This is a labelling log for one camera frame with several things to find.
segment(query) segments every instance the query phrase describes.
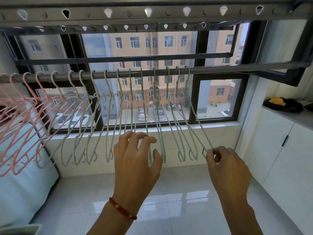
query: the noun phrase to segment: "motorcycle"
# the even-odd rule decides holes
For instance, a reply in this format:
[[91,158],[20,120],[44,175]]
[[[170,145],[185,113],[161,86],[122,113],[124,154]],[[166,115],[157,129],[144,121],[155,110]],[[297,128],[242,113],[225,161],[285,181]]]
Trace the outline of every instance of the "motorcycle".
[[217,107],[217,103],[211,102],[211,106]]

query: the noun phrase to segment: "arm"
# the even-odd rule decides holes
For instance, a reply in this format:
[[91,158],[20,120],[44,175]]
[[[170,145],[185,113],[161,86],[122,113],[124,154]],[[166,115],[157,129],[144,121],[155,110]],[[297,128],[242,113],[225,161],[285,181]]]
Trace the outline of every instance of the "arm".
[[232,149],[217,147],[214,152],[215,158],[213,151],[208,150],[206,159],[231,234],[262,235],[254,211],[247,201],[252,178],[249,168]]
[[[138,149],[139,139],[142,143]],[[156,143],[155,137],[128,131],[114,146],[115,188],[112,199],[134,216],[160,177],[163,159],[156,149],[149,167],[151,143]],[[108,201],[87,235],[124,235],[132,223],[132,219],[121,214]]]

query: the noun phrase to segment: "clothes drying rack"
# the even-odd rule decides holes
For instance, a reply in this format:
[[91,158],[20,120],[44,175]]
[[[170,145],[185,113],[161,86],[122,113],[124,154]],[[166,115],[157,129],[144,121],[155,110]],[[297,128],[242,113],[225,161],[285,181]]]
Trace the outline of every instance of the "clothes drying rack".
[[[69,71],[68,74],[52,72],[51,74],[43,74],[37,72],[32,74],[12,73],[9,75],[0,75],[0,91],[5,97],[0,98],[0,144],[9,140],[9,144],[0,154],[0,177],[8,172],[18,174],[29,163],[36,163],[38,167],[43,168],[45,165],[40,163],[40,154],[38,153],[44,148],[49,141],[57,134],[57,132],[67,126],[67,133],[63,135],[63,139],[56,147],[54,152],[50,152],[50,158],[54,159],[58,150],[60,150],[61,162],[64,166],[69,163],[79,165],[80,163],[91,164],[97,160],[96,148],[99,144],[100,137],[105,136],[105,155],[109,162],[113,158],[113,139],[116,134],[121,134],[122,130],[127,130],[127,118],[130,117],[130,130],[136,131],[138,122],[137,117],[133,115],[133,110],[138,112],[138,98],[133,95],[131,79],[143,77],[154,77],[153,82],[153,103],[151,107],[156,112],[156,128],[158,140],[161,145],[161,154],[163,161],[166,163],[166,149],[162,135],[162,126],[159,118],[159,110],[163,110],[175,143],[178,148],[178,159],[180,162],[189,157],[190,160],[197,160],[200,152],[198,152],[195,141],[198,140],[202,147],[201,154],[205,157],[205,151],[208,149],[205,145],[213,148],[208,135],[206,134],[201,120],[198,118],[192,104],[191,97],[188,95],[190,75],[194,74],[201,77],[202,74],[218,74],[218,73],[244,73],[247,75],[257,75],[268,79],[276,79],[278,81],[288,80],[288,84],[296,86],[299,81],[295,81],[290,76],[290,71],[302,71],[309,67],[312,63],[312,47],[313,34],[310,27],[313,26],[312,0],[132,0],[125,2],[124,0],[0,0],[0,30],[5,34],[11,35],[48,35],[48,34],[82,34],[82,33],[117,33],[117,32],[154,32],[154,31],[212,31],[212,30],[233,30],[234,39],[237,38],[238,26],[241,23],[254,20],[293,20],[307,19],[307,24],[303,30],[303,34],[296,48],[294,57],[283,63],[250,63],[228,66],[213,67],[166,67],[166,69],[152,70],[131,70],[120,71],[103,71],[103,72],[79,72]],[[127,61],[151,61],[151,60],[170,60],[170,59],[209,59],[209,58],[229,58],[234,54],[234,44],[228,53],[197,53],[187,55],[151,55],[151,56],[131,56],[131,57],[106,57],[106,58],[68,58],[68,59],[15,59],[17,66],[30,66],[40,64],[79,64],[79,63],[104,63],[104,62],[127,62]],[[272,69],[288,69],[284,74],[272,71]],[[169,79],[171,75],[178,75],[176,81],[175,92],[169,92]],[[188,75],[184,92],[179,92],[178,84],[180,75]],[[156,77],[168,76],[166,83],[166,94],[158,95],[156,86]],[[118,93],[113,93],[110,89],[108,79],[115,78],[119,85]],[[126,110],[126,119],[122,124],[122,105],[124,99],[123,89],[120,78],[130,80],[131,98],[127,99],[127,105],[130,103],[130,116],[128,108]],[[99,93],[95,79],[105,79],[108,87],[108,94]],[[95,94],[89,95],[84,82],[89,80],[95,89]],[[68,99],[72,98],[62,93],[58,86],[58,82],[68,81],[72,86],[77,101],[74,101],[70,107],[74,110],[66,117],[62,124],[58,123],[58,118],[65,113],[58,114],[68,103]],[[79,81],[85,90],[84,96],[81,96],[77,86],[73,81]],[[54,105],[55,97],[47,94],[43,87],[43,82],[50,82],[58,90],[60,101]],[[36,83],[41,91],[42,96],[30,87],[31,83]],[[22,84],[28,89],[29,96],[26,96],[18,87]],[[18,97],[12,97],[7,90],[7,85],[11,85],[10,89],[14,89]],[[146,107],[143,94],[143,84],[141,84],[141,92],[143,97],[143,112],[145,118],[146,132],[148,131],[148,122],[146,115]],[[183,94],[190,103],[191,114],[197,120],[202,129],[206,140],[203,142],[189,125],[184,113],[184,103],[178,98],[178,94]],[[165,99],[170,106],[170,112],[166,113],[165,106],[161,99]],[[100,100],[104,99],[104,104],[100,104]],[[177,101],[181,105],[178,109],[173,101]],[[86,115],[89,107],[95,104],[95,108],[99,110],[89,115],[86,122]],[[107,143],[109,135],[110,110],[117,108],[118,117],[115,119],[112,141],[110,145]],[[108,117],[102,119],[101,112],[108,109]],[[181,123],[177,119],[177,115],[173,110],[176,109],[182,117],[184,124],[188,130],[182,130]],[[77,119],[75,112],[80,111],[80,117]],[[43,122],[43,118],[49,115],[49,121]],[[170,123],[168,115],[174,120],[174,124]],[[92,135],[95,133],[95,125],[103,121],[103,127],[97,133],[99,136],[92,153],[88,151],[88,145]],[[22,136],[17,137],[19,130],[25,125],[31,123],[33,126]],[[75,135],[75,143],[70,156],[66,155],[67,160],[62,154],[66,139],[69,138],[71,132],[78,128],[78,134]],[[39,140],[30,148],[36,147],[34,155],[28,155],[28,151],[21,154],[22,147],[32,138],[32,130],[36,130],[36,134],[40,134]],[[75,150],[81,143],[81,139],[87,137],[84,149],[80,154],[75,154]],[[23,138],[24,142],[19,148],[15,148],[16,142]],[[184,147],[183,139],[188,145],[188,149]],[[151,150],[148,154],[151,163]]]

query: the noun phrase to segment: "white cabinet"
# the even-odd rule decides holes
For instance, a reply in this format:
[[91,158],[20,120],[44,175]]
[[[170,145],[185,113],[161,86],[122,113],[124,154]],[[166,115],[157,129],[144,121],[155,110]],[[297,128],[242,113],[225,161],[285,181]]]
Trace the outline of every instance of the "white cabinet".
[[262,185],[294,122],[262,108],[244,161]]
[[313,234],[313,131],[294,124],[264,189],[305,234]]

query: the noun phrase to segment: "red bracelet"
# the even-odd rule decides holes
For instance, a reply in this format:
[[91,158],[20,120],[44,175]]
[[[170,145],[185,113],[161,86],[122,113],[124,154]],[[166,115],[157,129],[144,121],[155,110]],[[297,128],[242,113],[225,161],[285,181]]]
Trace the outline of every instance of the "red bracelet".
[[126,209],[124,209],[122,206],[117,205],[116,202],[111,197],[109,198],[109,201],[115,208],[117,208],[117,210],[121,214],[125,215],[126,217],[129,217],[130,219],[137,220],[137,216],[132,215]]

